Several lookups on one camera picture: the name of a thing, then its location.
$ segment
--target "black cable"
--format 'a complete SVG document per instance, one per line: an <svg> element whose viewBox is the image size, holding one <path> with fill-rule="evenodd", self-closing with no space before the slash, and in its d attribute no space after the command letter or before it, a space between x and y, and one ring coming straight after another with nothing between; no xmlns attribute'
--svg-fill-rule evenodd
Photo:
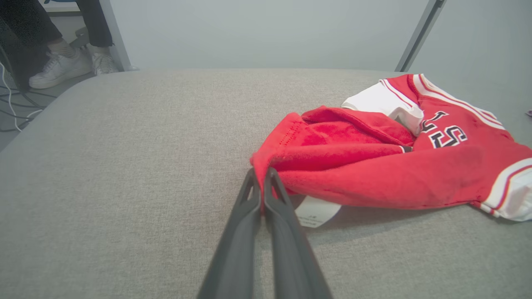
<svg viewBox="0 0 532 299"><path fill-rule="evenodd" d="M44 108L46 108L46 106L43 107L43 106L41 106L41 105L35 103L35 102L34 102L32 99L30 99L25 93L21 92L20 94L26 99L26 101L28 101L28 102L30 102L31 104L33 104L33 105L39 107L40 109L44 110Z"/></svg>
<svg viewBox="0 0 532 299"><path fill-rule="evenodd" d="M16 92L19 92L18 89L16 88L11 88L11 90L14 90ZM49 96L49 97L52 97L52 98L57 98L56 96L53 96L53 95L47 95L47 94L43 94L43 93L38 93L38 92L31 92L31 91L28 91L26 92L27 94L36 94L36 95L41 95L41 96Z"/></svg>
<svg viewBox="0 0 532 299"><path fill-rule="evenodd" d="M26 125L29 124L30 121L31 121L31 120L27 120L27 121L21 123L21 124L19 125L19 128L20 128L21 130L23 130L23 129L26 127ZM14 131L18 131L18 130L17 130L17 129L2 130L2 129L0 128L0 132L1 132L1 133L14 132Z"/></svg>
<svg viewBox="0 0 532 299"><path fill-rule="evenodd" d="M0 109L0 112L5 113L5 114L7 114L7 115L9 115L9 116L11 116L11 117L14 117L14 118L29 119L29 120L32 120L32 119L33 119L33 118L25 118L25 117L20 117L20 116L17 116L17 115L13 115L13 114L11 114L11 113L9 113L9 112L7 112L7 111L4 111L4 110L2 110L2 109Z"/></svg>
<svg viewBox="0 0 532 299"><path fill-rule="evenodd" d="M6 62L7 62L7 68L8 68L9 71L12 73L12 72L13 72L13 66L11 65L11 61L9 61L9 58L8 58L8 56L7 56L7 53L5 52L4 48L1 47L1 46L0 46L0 51L2 51L2 55L5 57L5 60L6 60ZM32 99L30 99L30 98L29 98L29 97L28 97L28 96L27 96L27 95L26 95L26 94L20 89L20 87L19 87L19 85L18 85L18 82L17 82L16 80L15 80L15 85L16 85L17 88L18 88L17 91L20 92L20 93L22 94L22 96L26 99L26 101L28 101L28 102L30 102L31 104L33 104L33 105L39 107L39 108L42 109L42 110L44 110L44 108L46 108L46 107L43 107L43 106L41 106L41 105L35 103Z"/></svg>
<svg viewBox="0 0 532 299"><path fill-rule="evenodd" d="M9 104L9 101L4 100L3 98L0 98L0 101ZM18 106L18 107L24 107L24 108L38 108L37 106L33 106L33 105L32 106L22 105L22 104L17 104L17 103L13 103L13 102L11 102L11 105Z"/></svg>
<svg viewBox="0 0 532 299"><path fill-rule="evenodd" d="M20 92L11 92L11 95L17 95L19 94Z"/></svg>

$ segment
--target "black pants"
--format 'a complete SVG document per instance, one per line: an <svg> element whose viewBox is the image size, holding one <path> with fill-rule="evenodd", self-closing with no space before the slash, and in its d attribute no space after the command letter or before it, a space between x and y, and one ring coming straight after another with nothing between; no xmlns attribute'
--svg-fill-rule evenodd
<svg viewBox="0 0 532 299"><path fill-rule="evenodd" d="M99 0L76 2L89 31L90 44L96 47L112 46L113 40ZM62 37L37 0L0 0L0 17L29 47L46 44Z"/></svg>

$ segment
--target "white stripe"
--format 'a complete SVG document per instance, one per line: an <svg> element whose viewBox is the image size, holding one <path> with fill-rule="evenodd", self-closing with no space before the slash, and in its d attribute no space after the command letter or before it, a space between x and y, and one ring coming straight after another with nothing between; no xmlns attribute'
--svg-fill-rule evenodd
<svg viewBox="0 0 532 299"><path fill-rule="evenodd" d="M486 110L484 110L484 109L480 109L480 108L478 108L478 107L475 107L475 106L471 105L470 103L468 103L468 102L466 102L466 101L462 101L462 100L460 100L460 99L455 98L454 96L452 96L452 95L450 95L449 93L447 93L445 90L443 90L443 89L437 87L436 85L434 85L434 83L430 82L430 80L427 79L427 77L425 77L424 74L419 74L419 76L420 76L421 80L423 80L423 82L425 83L425 85L429 86L432 90L435 90L435 91L437 91L437 92L443 94L444 96L450 98L451 100L457 101L457 102L462 103L462 104L464 104L464 105L469 105L469 106L473 107L473 109L475 109L475 110L476 110L477 112L479 112L479 113L480 113L481 111L482 111L482 112L485 112L485 113L487 113L488 115L485 115L485 114L483 114L483 113L481 113L480 115L482 115L483 117L485 117L485 118L487 118L487 119L491 119L491 120L497 122L498 124L502 124L502 123L500 123L500 122L497 120L497 117L495 117L495 115L493 115L493 113L491 113L490 111L486 111Z"/></svg>
<svg viewBox="0 0 532 299"><path fill-rule="evenodd" d="M505 168L499 174L499 176L497 176L497 179L493 183L492 190L490 191L488 198L484 201L484 204L489 207L496 208L503 200L504 187L506 186L506 182L508 181L509 176L512 173L518 171L519 169L530 165L532 165L532 158L518 161ZM515 213L513 211L508 210L511 201L531 196L530 194L532 192L530 189L532 188L532 169L529 168L522 172L516 173L510 179L508 184L508 193L506 194L506 199L504 200L503 205L499 208L498 211L503 217L512 219L512 214Z"/></svg>
<svg viewBox="0 0 532 299"><path fill-rule="evenodd" d="M483 203L480 204L480 209L483 210L484 212L488 213L488 214L492 213L492 208L487 206L487 205L485 205L485 204L483 204ZM498 218L499 216L501 216L501 214L499 212L493 210L493 216Z"/></svg>
<svg viewBox="0 0 532 299"><path fill-rule="evenodd" d="M497 117L496 117L493 113L491 113L490 111L487 111L487 110L481 109L481 108L479 108L479 107L476 107L476 109L477 109L478 111L480 111L480 112L484 112L484 113L488 114L493 120L497 120Z"/></svg>
<svg viewBox="0 0 532 299"><path fill-rule="evenodd" d="M401 93L399 90L395 89L391 84L390 82L388 81L388 79L384 79L384 80L380 80L382 83L384 83L384 85L386 87L388 87L392 92L396 93L403 101L409 103L410 105L412 105L412 108L410 107L407 107L408 109L412 110L414 109L414 107L418 107L418 105L416 103L414 103L412 100L410 100L407 96L403 95L403 93Z"/></svg>
<svg viewBox="0 0 532 299"><path fill-rule="evenodd" d="M515 197L522 197L526 196L522 193L521 188L523 186L529 185L532 187L532 168L524 169L521 172L516 173L508 182L508 194L506 195L506 200L502 204L502 206L499 208L499 211L509 211L509 206L512 205L512 199Z"/></svg>
<svg viewBox="0 0 532 299"><path fill-rule="evenodd" d="M448 99L448 98L446 98L446 97L444 97L444 96L442 96L440 94L437 94L437 93L431 92L430 90L425 89L425 87L423 86L423 83L421 83L420 75L414 75L413 76L413 80L414 80L414 85L415 85L416 89L422 95L430 96L430 97L433 97L433 98L437 98L437 99L442 100L444 102L447 102L447 103L450 103L450 104L454 104L456 106L464 108L464 109L468 110L469 112L473 113L479 120L481 120L483 123L487 124L488 126L496 128L496 129L504 130L504 127L502 126L502 124L499 121L492 120L492 119L490 119L490 120L492 120L495 123L489 121L487 116L481 114L476 109L467 106L466 104L464 104L465 103L464 101L460 101L460 100L456 100L455 101L455 100L452 100L452 99ZM431 84L429 81L425 81L425 82L428 85L430 85L431 87L434 87L434 85Z"/></svg>

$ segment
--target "white sneaker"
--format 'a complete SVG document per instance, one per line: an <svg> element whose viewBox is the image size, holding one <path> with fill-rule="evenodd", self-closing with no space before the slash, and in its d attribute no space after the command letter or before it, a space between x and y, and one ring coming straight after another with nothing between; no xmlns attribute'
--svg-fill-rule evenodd
<svg viewBox="0 0 532 299"><path fill-rule="evenodd" d="M90 73L90 61L80 49L75 49L72 58L60 55L57 52L47 53L50 60L45 64L43 71L30 78L30 86L35 89L50 88L81 75Z"/></svg>
<svg viewBox="0 0 532 299"><path fill-rule="evenodd" d="M93 69L94 74L110 74L117 73L117 66L114 64L113 57L110 54L93 53Z"/></svg>

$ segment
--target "metal frame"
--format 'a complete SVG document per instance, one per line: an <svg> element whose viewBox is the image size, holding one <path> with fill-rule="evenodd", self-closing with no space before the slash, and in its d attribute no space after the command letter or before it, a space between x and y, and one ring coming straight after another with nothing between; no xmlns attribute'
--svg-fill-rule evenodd
<svg viewBox="0 0 532 299"><path fill-rule="evenodd" d="M124 45L122 35L120 34L120 29L118 28L117 19L114 16L111 0L100 0L100 5L102 6L102 11L105 16L105 20L107 21L107 26L109 27L109 31L111 32L111 36L113 37L114 48L117 52L116 55L113 55L113 58L115 58L115 60L118 60L118 64L122 66L124 71L137 71L138 68L132 66L129 60L126 46Z"/></svg>
<svg viewBox="0 0 532 299"><path fill-rule="evenodd" d="M425 42L430 30L436 22L439 13L442 11L445 2L446 0L429 0L425 11L423 11L423 14L421 15L418 25L403 52L403 56L401 56L401 59L395 68L396 72L408 71L414 62L415 57L418 55L421 46Z"/></svg>

